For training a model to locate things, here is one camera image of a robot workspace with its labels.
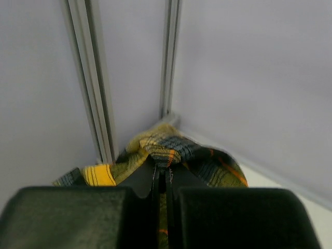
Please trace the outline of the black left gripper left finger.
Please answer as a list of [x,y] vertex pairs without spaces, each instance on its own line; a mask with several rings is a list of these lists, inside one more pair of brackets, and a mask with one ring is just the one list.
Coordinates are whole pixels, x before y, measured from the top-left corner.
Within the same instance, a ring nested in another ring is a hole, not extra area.
[[157,248],[159,234],[159,170],[149,156],[119,184],[126,190],[120,248]]

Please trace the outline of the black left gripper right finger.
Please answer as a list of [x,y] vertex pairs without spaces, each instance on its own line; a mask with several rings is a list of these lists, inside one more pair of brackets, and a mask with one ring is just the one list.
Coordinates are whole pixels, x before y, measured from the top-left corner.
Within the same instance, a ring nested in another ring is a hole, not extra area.
[[185,166],[180,165],[166,170],[165,187],[169,248],[183,248],[186,228],[180,191],[183,188],[206,188],[207,185]]

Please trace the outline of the yellow plaid shirt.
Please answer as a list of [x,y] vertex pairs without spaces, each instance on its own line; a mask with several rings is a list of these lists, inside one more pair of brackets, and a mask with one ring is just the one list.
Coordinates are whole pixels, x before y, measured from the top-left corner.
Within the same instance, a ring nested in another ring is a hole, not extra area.
[[140,169],[149,157],[161,170],[180,164],[210,187],[247,187],[244,173],[228,153],[201,146],[168,124],[136,136],[114,164],[74,168],[54,185],[116,186]]

